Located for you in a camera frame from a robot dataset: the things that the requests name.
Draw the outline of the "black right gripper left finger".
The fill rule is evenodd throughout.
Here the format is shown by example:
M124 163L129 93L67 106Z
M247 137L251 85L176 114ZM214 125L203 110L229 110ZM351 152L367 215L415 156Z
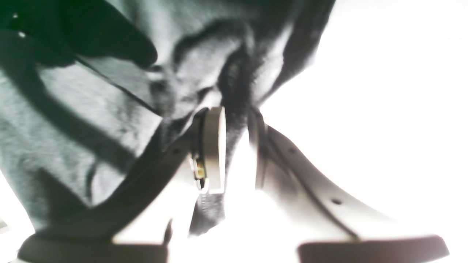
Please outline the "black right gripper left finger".
M96 207L36 232L18 252L26 263L166 263L185 238L200 194L224 193L224 107L204 108L157 160Z

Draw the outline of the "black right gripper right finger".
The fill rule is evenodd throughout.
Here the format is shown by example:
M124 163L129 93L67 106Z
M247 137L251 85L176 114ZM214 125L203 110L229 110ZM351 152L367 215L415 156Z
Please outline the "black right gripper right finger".
M255 187L291 228L301 263L428 263L445 258L444 239L389 218L338 187L259 110L248 116Z

